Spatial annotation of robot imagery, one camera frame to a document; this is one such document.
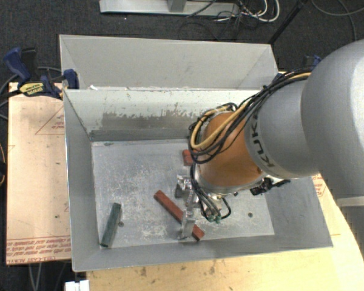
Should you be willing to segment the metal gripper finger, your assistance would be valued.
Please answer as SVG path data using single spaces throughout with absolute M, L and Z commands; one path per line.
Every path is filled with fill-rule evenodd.
M 181 227 L 178 233 L 179 240 L 190 238 L 192 236 L 195 221 L 196 218 L 193 212 L 188 210 L 183 210 Z
M 174 191 L 174 197 L 176 199 L 188 199 L 192 198 L 194 190 L 192 187 L 192 180 L 188 176 L 177 175 L 177 184 Z

